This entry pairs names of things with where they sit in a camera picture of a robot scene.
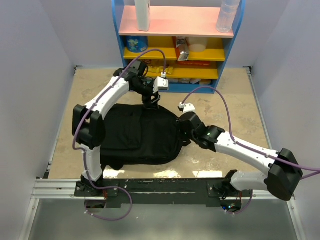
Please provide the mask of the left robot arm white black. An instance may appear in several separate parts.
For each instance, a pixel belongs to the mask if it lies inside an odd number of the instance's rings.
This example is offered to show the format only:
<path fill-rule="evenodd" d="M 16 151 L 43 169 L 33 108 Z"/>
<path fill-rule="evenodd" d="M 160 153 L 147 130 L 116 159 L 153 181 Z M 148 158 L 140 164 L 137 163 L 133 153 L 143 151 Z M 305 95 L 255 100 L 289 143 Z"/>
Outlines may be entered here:
<path fill-rule="evenodd" d="M 101 167 L 101 145 L 106 138 L 105 117 L 117 101 L 130 91 L 145 98 L 157 96 L 154 83 L 145 80 L 148 65 L 140 60 L 132 61 L 127 67 L 119 68 L 108 84 L 85 105 L 76 105 L 72 116 L 72 148 L 82 151 L 82 177 L 88 182 L 86 191 L 99 196 L 104 190 Z"/>

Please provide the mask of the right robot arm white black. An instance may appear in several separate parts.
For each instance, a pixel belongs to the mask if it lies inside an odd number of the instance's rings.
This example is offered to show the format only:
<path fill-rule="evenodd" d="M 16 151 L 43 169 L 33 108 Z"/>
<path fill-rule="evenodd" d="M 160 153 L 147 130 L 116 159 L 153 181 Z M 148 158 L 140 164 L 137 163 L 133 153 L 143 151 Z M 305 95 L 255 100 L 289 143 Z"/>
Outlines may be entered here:
<path fill-rule="evenodd" d="M 223 198 L 242 191 L 260 190 L 289 201 L 303 177 L 294 154 L 286 148 L 276 151 L 232 138 L 220 127 L 206 126 L 194 112 L 184 113 L 178 125 L 182 135 L 200 148 L 231 156 L 257 169 L 256 172 L 231 170 L 213 187 Z"/>

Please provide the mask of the black backpack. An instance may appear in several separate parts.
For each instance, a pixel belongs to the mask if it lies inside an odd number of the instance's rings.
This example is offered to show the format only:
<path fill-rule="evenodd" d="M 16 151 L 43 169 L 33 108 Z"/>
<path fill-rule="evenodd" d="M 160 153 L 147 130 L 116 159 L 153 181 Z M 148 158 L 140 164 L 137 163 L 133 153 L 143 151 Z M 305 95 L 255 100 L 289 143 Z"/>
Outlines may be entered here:
<path fill-rule="evenodd" d="M 178 117 L 168 109 L 115 104 L 104 119 L 106 137 L 100 163 L 114 170 L 125 165 L 163 165 L 175 160 L 188 140 Z"/>

